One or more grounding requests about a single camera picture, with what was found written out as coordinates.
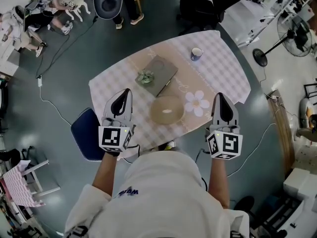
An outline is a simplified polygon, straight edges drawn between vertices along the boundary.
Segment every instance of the pink checkered cloth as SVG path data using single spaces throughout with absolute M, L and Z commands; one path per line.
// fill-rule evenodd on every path
M 204 51 L 198 61 L 191 60 L 190 53 L 194 47 Z M 186 112 L 180 122 L 171 125 L 154 124 L 149 117 L 149 110 L 155 97 L 135 82 L 138 71 L 156 55 L 178 67 L 178 72 L 162 94 L 177 96 L 184 103 Z M 89 87 L 100 121 L 106 102 L 115 93 L 125 88 L 131 89 L 132 122 L 136 124 L 136 128 L 129 146 L 140 144 L 141 151 L 169 142 L 208 122 L 217 92 L 228 96 L 233 103 L 244 103 L 251 91 L 239 61 L 218 31 L 187 34 L 140 50 L 90 80 Z M 190 103 L 196 99 L 199 101 L 195 103 L 201 105 L 199 110 Z M 128 149 L 119 158 L 136 153 L 136 149 Z
M 3 179 L 13 202 L 17 205 L 28 207 L 39 207 L 45 205 L 41 200 L 34 200 L 31 191 L 28 188 L 27 182 L 19 170 L 19 165 L 5 173 L 3 175 Z

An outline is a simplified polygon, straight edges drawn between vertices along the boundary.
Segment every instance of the white marker cube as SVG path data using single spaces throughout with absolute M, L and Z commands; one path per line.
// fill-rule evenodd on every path
M 231 160 L 241 154 L 242 135 L 214 130 L 207 143 L 212 158 Z
M 106 152 L 123 152 L 132 137 L 129 127 L 99 126 L 99 147 Z

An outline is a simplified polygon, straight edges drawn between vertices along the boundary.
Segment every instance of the blue chair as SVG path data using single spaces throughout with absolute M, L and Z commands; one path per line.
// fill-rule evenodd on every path
M 88 161 L 101 161 L 105 154 L 99 147 L 98 126 L 100 124 L 95 112 L 87 108 L 70 128 L 81 153 Z

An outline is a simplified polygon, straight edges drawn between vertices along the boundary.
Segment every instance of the white shirt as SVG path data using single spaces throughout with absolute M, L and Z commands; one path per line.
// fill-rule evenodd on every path
M 42 6 L 41 6 L 41 9 L 40 8 L 36 8 L 34 9 L 31 14 L 39 14 L 39 13 L 42 13 L 41 10 L 47 10 L 47 11 L 52 11 L 53 8 L 50 8 L 49 7 L 49 4 L 51 2 L 53 2 L 54 0 L 41 0 L 42 1 Z
M 11 36 L 14 38 L 20 38 L 21 29 L 23 29 L 22 25 L 13 17 L 11 12 L 7 12 L 2 15 L 2 23 L 1 23 L 1 30 L 4 33 L 7 33 L 9 28 L 12 27 Z
M 113 198 L 86 185 L 67 219 L 66 232 L 96 216 L 90 238 L 229 238 L 232 230 L 248 238 L 248 215 L 224 210 L 201 180 L 187 155 L 143 155 L 131 165 Z

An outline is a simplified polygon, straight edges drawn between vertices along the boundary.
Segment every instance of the beige plate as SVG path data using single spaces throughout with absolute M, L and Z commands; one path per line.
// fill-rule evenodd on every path
M 157 97 L 150 109 L 150 118 L 158 124 L 173 124 L 182 119 L 184 104 L 176 96 Z

